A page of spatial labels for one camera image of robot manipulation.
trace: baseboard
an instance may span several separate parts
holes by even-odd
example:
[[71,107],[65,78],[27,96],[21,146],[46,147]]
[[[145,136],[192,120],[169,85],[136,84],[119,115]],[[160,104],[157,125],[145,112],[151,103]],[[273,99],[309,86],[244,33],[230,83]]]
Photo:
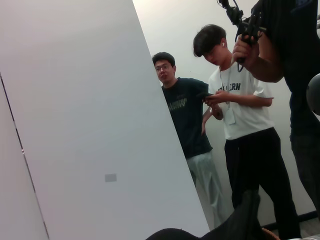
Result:
[[[315,219],[317,217],[318,217],[317,212],[316,211],[311,211],[311,212],[299,215],[298,216],[298,220],[299,220],[299,223],[301,223],[301,222],[304,222],[304,221],[307,221],[307,220],[310,220],[310,219]],[[270,223],[270,224],[262,226],[262,227],[265,228],[265,229],[268,229],[269,231],[273,231],[273,230],[278,229],[278,226],[277,226],[276,222]]]

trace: man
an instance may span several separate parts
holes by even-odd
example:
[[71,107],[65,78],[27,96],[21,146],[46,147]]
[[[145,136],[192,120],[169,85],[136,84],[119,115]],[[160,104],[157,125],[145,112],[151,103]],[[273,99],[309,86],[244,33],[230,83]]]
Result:
[[176,78],[176,63],[172,55],[159,52],[152,58],[171,117],[189,166],[192,179],[196,179],[206,192],[213,209],[214,226],[227,219],[221,184],[211,155],[212,147],[205,133],[209,109],[203,116],[203,102],[197,97],[208,92],[208,84],[192,78]]
[[317,36],[318,0],[260,0],[266,33],[250,47],[238,39],[233,60],[252,75],[276,83],[283,77],[291,91],[291,147],[300,180],[320,217],[320,122],[310,111],[306,92],[320,73],[320,40]]
[[209,79],[209,92],[214,95],[205,102],[213,106],[215,117],[220,111],[216,104],[223,113],[234,208],[241,204],[244,191],[258,190],[261,185],[273,201],[280,238],[301,238],[280,138],[267,108],[273,99],[268,86],[246,69],[238,72],[237,64],[232,64],[226,31],[220,26],[203,27],[194,38],[193,50],[196,57],[204,56],[219,66]]

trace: black t-shirt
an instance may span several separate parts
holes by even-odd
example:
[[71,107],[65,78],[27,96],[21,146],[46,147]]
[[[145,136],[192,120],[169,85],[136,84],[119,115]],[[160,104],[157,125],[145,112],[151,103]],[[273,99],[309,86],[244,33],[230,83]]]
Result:
[[182,146],[184,156],[191,158],[210,152],[207,135],[201,135],[203,121],[202,99],[196,95],[208,92],[208,84],[193,79],[180,78],[170,88],[162,87],[171,117]]
[[291,128],[295,135],[320,133],[320,123],[306,98],[310,80],[320,73],[317,35],[318,0],[259,0],[262,27],[279,53],[291,91]]

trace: white board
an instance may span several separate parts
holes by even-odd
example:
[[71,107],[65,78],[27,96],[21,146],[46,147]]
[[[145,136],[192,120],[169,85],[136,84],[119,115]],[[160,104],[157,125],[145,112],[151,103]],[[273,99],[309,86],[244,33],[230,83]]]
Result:
[[131,1],[3,0],[0,29],[51,240],[209,230]]
[[48,239],[1,82],[0,153],[0,239]]

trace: camera rig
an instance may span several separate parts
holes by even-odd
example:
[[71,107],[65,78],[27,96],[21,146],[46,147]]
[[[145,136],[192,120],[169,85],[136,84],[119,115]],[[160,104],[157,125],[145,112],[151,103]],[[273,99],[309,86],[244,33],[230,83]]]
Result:
[[[241,40],[249,44],[250,46],[256,44],[261,37],[262,32],[265,32],[267,29],[261,27],[262,23],[262,12],[254,8],[251,14],[251,17],[243,19],[244,12],[239,9],[236,0],[233,0],[235,6],[230,6],[228,0],[218,0],[221,6],[226,9],[226,14],[229,17],[231,23],[236,25],[238,31],[235,36],[235,41],[237,37],[241,35]],[[243,66],[239,69],[239,64],[245,62],[245,58],[238,59],[238,72],[241,72],[244,68]]]

